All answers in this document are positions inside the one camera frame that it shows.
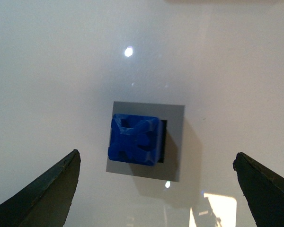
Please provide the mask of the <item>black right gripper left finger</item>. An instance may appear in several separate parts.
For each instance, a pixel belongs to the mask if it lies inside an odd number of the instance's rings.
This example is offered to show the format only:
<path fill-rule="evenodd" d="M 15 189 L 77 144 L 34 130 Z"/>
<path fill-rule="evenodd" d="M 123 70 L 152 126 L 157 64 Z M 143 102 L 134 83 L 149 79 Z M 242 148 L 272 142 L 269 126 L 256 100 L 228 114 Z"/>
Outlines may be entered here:
<path fill-rule="evenodd" d="M 73 150 L 0 204 L 0 227 L 62 227 L 76 191 L 80 153 Z"/>

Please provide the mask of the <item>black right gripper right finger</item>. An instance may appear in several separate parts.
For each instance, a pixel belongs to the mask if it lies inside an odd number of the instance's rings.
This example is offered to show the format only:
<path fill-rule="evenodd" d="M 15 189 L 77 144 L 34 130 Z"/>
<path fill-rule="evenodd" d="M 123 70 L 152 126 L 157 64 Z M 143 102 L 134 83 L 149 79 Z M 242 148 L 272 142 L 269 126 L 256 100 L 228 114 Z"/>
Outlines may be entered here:
<path fill-rule="evenodd" d="M 284 227 L 284 178 L 243 152 L 233 169 L 258 227 Z"/>

